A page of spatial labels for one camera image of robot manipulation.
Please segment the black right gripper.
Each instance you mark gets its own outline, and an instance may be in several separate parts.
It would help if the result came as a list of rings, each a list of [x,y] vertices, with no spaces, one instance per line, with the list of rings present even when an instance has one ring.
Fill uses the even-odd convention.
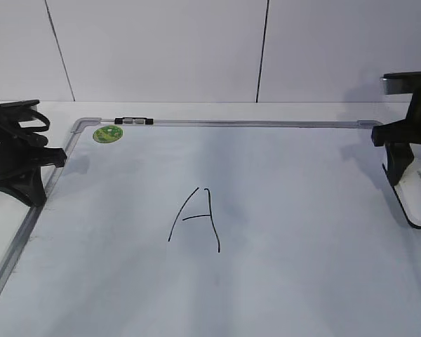
[[[405,119],[374,126],[371,140],[376,147],[385,145],[387,153],[386,176],[396,186],[405,170],[412,164],[414,154],[409,144],[421,145],[421,131]]]

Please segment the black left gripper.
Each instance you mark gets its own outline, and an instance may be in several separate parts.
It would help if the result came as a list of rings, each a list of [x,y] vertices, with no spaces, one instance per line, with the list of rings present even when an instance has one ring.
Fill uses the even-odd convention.
[[[42,133],[49,119],[34,110],[7,112],[0,106],[0,192],[26,206],[43,206],[46,192],[42,166],[63,167],[67,155],[62,148],[50,148]]]

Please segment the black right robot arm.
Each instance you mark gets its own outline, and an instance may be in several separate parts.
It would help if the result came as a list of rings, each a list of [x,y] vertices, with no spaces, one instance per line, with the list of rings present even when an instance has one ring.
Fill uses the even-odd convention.
[[[386,95],[412,95],[404,119],[375,126],[371,133],[374,146],[386,150],[385,173],[394,187],[414,161],[411,145],[421,145],[421,71],[386,73],[382,82]]]

